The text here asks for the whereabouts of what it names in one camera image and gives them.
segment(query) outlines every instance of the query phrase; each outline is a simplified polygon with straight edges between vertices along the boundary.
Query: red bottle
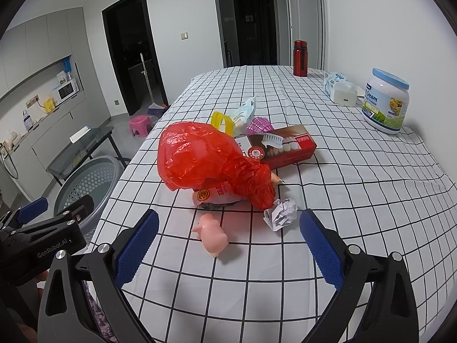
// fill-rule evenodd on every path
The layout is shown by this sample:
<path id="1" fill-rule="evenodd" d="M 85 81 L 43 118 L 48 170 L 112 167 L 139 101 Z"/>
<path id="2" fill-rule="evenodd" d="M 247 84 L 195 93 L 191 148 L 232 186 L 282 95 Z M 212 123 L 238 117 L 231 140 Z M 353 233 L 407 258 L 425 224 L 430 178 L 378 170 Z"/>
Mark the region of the red bottle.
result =
<path id="1" fill-rule="evenodd" d="M 293 75 L 308 77 L 308 43 L 295 41 L 293 49 Z"/>

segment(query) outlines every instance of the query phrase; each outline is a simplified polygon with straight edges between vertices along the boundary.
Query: dark door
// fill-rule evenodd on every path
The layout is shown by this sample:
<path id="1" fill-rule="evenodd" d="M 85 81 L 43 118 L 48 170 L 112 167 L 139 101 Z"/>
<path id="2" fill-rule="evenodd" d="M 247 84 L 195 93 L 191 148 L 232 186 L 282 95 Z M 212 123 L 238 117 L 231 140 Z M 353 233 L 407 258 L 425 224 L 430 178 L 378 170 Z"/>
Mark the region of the dark door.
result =
<path id="1" fill-rule="evenodd" d="M 277 64 L 273 0 L 234 0 L 241 66 Z"/>
<path id="2" fill-rule="evenodd" d="M 114 73 L 129 115 L 140 108 L 146 112 L 152 102 L 167 105 L 146 0 L 120 0 L 102 15 Z"/>

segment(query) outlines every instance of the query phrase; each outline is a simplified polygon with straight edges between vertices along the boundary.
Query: silver bolt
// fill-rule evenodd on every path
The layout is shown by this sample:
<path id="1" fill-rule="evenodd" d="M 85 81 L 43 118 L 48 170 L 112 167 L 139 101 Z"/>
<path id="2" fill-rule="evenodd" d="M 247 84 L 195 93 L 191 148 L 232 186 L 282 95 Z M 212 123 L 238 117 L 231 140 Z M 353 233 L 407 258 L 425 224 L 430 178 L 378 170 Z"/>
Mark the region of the silver bolt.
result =
<path id="1" fill-rule="evenodd" d="M 351 253 L 351 254 L 354 254 L 354 255 L 360 254 L 360 247 L 358 247 L 357 245 L 349 245 L 348 249 L 349 249 L 349 253 Z"/>
<path id="2" fill-rule="evenodd" d="M 102 254 L 106 253 L 109 249 L 110 249 L 109 244 L 101 244 L 97 247 L 97 251 Z"/>
<path id="3" fill-rule="evenodd" d="M 57 259 L 62 259 L 66 254 L 67 254 L 67 252 L 66 252 L 65 250 L 59 250 L 59 251 L 56 253 L 56 258 L 57 258 Z"/>
<path id="4" fill-rule="evenodd" d="M 400 261 L 403 259 L 403 257 L 401 256 L 401 254 L 398 253 L 398 252 L 393 252 L 393 253 L 392 253 L 392 258 L 393 258 L 394 260 L 396 260 L 397 262 L 400 262 Z"/>

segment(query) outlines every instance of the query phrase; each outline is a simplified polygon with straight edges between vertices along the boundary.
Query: pink pig toy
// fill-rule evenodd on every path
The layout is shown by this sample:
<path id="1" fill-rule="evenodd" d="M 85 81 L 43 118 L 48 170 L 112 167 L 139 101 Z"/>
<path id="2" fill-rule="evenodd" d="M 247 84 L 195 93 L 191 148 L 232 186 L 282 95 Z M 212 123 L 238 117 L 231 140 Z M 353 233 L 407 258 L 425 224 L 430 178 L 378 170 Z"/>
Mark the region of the pink pig toy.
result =
<path id="1" fill-rule="evenodd" d="M 219 221 L 214 219 L 211 214 L 202 215 L 197 226 L 192 228 L 192 232 L 197 233 L 197 238 L 202 240 L 206 251 L 213 257 L 217 257 L 229 244 L 227 235 L 219 225 Z"/>

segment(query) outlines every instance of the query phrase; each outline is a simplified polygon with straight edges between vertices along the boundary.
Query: white tablecloth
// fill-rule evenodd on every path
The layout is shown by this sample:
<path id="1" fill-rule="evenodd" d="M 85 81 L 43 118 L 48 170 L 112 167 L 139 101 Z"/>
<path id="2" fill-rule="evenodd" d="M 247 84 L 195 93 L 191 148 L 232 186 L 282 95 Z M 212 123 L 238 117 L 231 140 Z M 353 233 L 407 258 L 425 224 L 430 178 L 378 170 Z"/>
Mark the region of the white tablecloth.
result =
<path id="1" fill-rule="evenodd" d="M 256 95 L 257 116 L 275 128 L 303 124 L 315 155 L 277 169 L 281 198 L 311 208 L 327 228 L 368 254 L 406 255 L 421 335 L 436 330 L 457 269 L 457 190 L 424 143 L 404 127 L 396 136 L 363 121 L 360 109 L 334 105 L 322 92 L 324 72 L 294 77 L 290 67 L 233 67 L 199 75 L 143 143 L 118 182 L 94 244 L 111 243 L 148 208 L 161 221 L 134 280 L 124 292 L 158 342 L 298 343 L 334 293 L 300 234 L 298 221 L 272 232 L 249 202 L 213 212 L 229 245 L 213 259 L 190 229 L 205 212 L 189 191 L 170 191 L 157 174 L 161 131 L 178 121 L 208 122 Z M 343 341 L 362 317 L 370 285 Z"/>

